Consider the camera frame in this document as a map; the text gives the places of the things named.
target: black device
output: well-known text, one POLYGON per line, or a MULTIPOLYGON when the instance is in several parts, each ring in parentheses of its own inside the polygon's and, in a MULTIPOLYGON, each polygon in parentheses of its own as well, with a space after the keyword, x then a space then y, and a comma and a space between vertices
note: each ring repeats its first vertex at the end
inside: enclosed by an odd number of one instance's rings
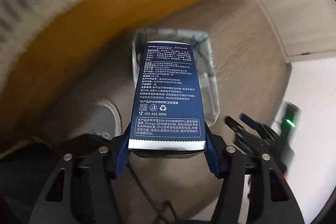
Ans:
POLYGON ((295 128, 295 120, 299 110, 295 105, 287 103, 284 116, 281 119, 280 135, 268 125, 256 122, 244 113, 240 114, 239 119, 255 130, 260 137, 247 132, 231 117, 226 117, 225 123, 235 132, 234 144, 236 146, 250 156, 258 156, 260 151, 269 154, 284 174, 295 154, 288 142, 295 128))
MULTIPOLYGON (((225 123, 237 134, 244 131, 231 117, 227 117, 225 123)), ((126 168, 130 154, 127 149, 129 131, 130 125, 123 135, 114 137, 109 145, 88 156, 64 155, 46 182, 29 223, 123 223, 110 180, 119 177, 126 168), (73 188, 74 180, 80 181, 76 189, 73 188)), ((223 179, 210 223, 237 224, 244 176, 250 174, 247 223, 304 224, 295 197, 267 145, 260 145, 258 149, 251 149, 252 154, 244 155, 235 147, 227 146, 223 138, 212 134, 207 126, 206 141, 204 154, 209 169, 218 179, 223 179)), ((193 222, 178 220, 176 223, 193 222)))

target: white wall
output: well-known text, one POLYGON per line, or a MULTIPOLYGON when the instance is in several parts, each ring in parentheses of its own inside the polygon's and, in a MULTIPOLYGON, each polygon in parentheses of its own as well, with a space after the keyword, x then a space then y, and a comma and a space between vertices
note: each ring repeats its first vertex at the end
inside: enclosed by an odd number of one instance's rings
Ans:
POLYGON ((336 58, 292 66, 284 101, 297 105, 301 117, 291 141, 295 158, 288 184, 310 223, 336 185, 336 58))

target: recycling symbol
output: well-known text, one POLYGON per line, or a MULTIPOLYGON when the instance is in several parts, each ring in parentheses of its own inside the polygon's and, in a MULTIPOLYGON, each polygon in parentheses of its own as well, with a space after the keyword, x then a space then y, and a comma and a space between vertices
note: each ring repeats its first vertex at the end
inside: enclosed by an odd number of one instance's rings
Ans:
POLYGON ((161 110, 161 111, 166 111, 166 110, 167 110, 167 108, 166 108, 166 106, 165 106, 165 105, 161 105, 161 106, 160 106, 160 110, 161 110))

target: round fluffy cat bed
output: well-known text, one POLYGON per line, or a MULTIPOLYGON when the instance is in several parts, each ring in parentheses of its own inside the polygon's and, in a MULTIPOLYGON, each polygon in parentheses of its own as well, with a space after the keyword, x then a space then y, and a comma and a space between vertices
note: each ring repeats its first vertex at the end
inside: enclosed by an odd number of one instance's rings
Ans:
POLYGON ((112 38, 198 1, 0 0, 0 142, 38 135, 43 112, 112 38))

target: green led light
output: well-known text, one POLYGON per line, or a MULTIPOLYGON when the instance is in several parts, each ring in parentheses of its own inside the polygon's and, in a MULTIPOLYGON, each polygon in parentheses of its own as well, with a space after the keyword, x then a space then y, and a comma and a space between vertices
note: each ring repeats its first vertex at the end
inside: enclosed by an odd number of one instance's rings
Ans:
POLYGON ((286 119, 286 122, 287 122, 291 127, 295 127, 295 124, 293 124, 290 120, 286 119))

